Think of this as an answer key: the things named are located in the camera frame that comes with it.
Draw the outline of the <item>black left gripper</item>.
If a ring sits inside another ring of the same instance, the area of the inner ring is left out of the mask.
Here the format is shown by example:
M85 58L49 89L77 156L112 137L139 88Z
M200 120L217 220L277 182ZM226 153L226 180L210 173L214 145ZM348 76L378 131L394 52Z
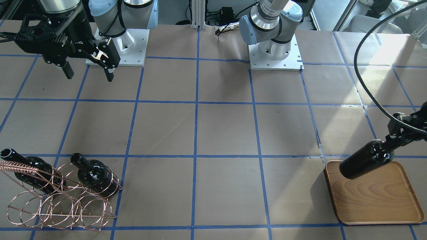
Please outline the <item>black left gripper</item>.
M401 122L414 127L419 130L426 131L427 121L427 102L424 102L421 109L410 115L404 115L404 113L394 113L393 117L400 120ZM411 130L403 127L401 124L390 120L388 123L389 137L391 138L404 138L405 140L420 141L426 140L426 135L420 134L415 130Z

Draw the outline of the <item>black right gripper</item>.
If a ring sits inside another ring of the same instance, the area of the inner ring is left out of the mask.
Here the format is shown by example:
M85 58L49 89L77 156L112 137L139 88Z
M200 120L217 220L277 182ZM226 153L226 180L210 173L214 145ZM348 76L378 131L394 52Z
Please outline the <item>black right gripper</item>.
M46 62L62 67L67 79L74 76L68 57L89 59L101 66L108 82L113 81L120 61L111 38L93 36L83 7L60 13L26 13L13 40L26 53L41 54Z

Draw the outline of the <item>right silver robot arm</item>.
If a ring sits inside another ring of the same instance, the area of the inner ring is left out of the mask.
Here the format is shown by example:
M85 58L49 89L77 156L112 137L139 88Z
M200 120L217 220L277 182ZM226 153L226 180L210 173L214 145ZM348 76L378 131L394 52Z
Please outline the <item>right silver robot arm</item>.
M96 38L81 0L34 0L17 33L2 32L26 53L40 54L47 64L61 68L68 79L74 71L67 58L88 59L104 69L109 82L122 56L136 49L131 29L150 30L158 24L157 0L90 0L90 14L98 27Z

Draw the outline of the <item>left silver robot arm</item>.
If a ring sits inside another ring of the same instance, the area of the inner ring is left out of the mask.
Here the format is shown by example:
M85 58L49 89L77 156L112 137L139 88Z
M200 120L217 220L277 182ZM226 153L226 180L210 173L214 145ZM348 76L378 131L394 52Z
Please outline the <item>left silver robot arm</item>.
M391 140L404 142L426 140L426 105L409 117L391 115L369 91L359 73L357 58L365 40L378 28L383 28L392 18L410 14L411 10L425 0L416 2L393 13L372 26L358 44L354 54L354 70L362 87L375 105L389 119ZM239 20L242 39L248 45L250 66L255 70L302 70L300 60L292 52L298 51L295 31L303 18L302 8L291 0L261 0L250 6L250 13Z

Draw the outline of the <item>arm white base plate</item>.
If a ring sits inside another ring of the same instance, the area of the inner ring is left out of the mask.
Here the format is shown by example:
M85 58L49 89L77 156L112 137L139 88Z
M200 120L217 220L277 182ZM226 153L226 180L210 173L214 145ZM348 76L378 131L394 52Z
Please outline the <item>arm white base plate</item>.
M144 66L149 32L149 29L127 29L122 36L113 38L120 56L119 66Z
M250 68L252 70L304 70L296 35L285 44L273 40L248 45Z

